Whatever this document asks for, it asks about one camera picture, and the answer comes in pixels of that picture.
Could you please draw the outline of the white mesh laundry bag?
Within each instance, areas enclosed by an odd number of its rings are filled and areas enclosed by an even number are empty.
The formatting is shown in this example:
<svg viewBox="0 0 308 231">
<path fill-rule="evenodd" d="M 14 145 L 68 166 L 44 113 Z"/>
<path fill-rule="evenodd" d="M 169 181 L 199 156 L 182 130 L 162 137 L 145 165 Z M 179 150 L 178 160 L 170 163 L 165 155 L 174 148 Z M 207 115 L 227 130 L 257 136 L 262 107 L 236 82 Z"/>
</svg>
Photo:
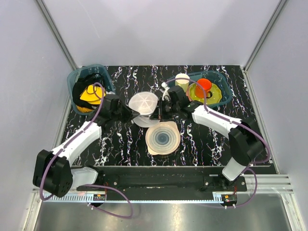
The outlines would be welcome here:
<svg viewBox="0 0 308 231">
<path fill-rule="evenodd" d="M 154 113 L 158 103 L 158 97 L 149 91 L 143 91 L 135 94 L 129 101 L 130 109 L 137 111 L 140 115 L 133 119 L 133 122 L 141 128 L 149 128 L 159 120 L 151 120 L 150 116 Z"/>
</svg>

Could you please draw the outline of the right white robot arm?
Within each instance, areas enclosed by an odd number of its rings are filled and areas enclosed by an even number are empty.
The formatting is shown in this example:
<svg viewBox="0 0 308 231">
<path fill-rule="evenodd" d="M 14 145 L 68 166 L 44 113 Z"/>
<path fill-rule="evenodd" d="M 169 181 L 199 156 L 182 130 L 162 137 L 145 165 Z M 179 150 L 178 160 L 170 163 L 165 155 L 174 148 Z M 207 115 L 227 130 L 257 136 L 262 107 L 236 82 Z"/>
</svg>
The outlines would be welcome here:
<svg viewBox="0 0 308 231">
<path fill-rule="evenodd" d="M 179 115 L 196 124 L 208 127 L 229 140 L 231 158 L 218 179 L 219 187 L 229 191 L 236 178 L 244 173 L 254 159 L 265 150 L 262 136 L 254 131 L 257 123 L 251 119 L 238 119 L 219 113 L 199 101 L 190 101 L 183 88 L 162 83 L 163 96 L 158 100 L 151 119 L 169 121 Z"/>
</svg>

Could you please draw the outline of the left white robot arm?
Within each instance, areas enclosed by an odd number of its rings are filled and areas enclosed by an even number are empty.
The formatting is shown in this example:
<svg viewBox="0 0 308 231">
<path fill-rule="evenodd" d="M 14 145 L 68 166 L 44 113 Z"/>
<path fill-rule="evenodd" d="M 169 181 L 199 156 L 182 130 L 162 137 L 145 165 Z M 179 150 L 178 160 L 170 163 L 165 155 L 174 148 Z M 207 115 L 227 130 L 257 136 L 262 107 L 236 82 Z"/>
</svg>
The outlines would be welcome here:
<svg viewBox="0 0 308 231">
<path fill-rule="evenodd" d="M 61 198 L 71 189 L 80 186 L 100 190 L 104 179 L 99 176 L 99 172 L 93 167 L 73 169 L 73 163 L 113 122 L 127 123 L 139 115 L 118 96 L 107 94 L 94 113 L 70 138 L 51 151 L 41 150 L 36 158 L 33 175 L 33 185 L 39 187 L 41 200 L 49 199 L 44 197 L 44 192 Z"/>
</svg>

